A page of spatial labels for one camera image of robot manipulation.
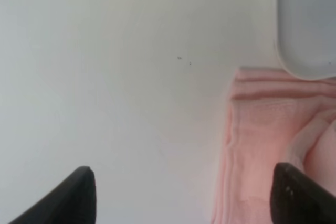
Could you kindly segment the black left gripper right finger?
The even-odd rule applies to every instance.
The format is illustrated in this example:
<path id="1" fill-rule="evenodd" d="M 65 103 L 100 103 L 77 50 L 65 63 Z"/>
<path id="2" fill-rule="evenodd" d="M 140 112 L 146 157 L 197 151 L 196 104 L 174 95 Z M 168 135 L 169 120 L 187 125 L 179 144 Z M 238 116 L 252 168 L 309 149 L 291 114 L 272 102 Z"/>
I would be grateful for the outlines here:
<path id="1" fill-rule="evenodd" d="M 278 163 L 270 215 L 273 223 L 335 223 L 335 197 L 290 163 Z"/>

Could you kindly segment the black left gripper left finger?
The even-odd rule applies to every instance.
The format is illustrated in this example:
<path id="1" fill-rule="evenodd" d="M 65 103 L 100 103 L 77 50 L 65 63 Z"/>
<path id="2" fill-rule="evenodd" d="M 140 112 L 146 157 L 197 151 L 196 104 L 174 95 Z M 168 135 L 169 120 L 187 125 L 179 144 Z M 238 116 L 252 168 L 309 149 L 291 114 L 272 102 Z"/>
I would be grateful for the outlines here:
<path id="1" fill-rule="evenodd" d="M 80 166 L 11 223 L 95 223 L 96 217 L 94 172 Z"/>

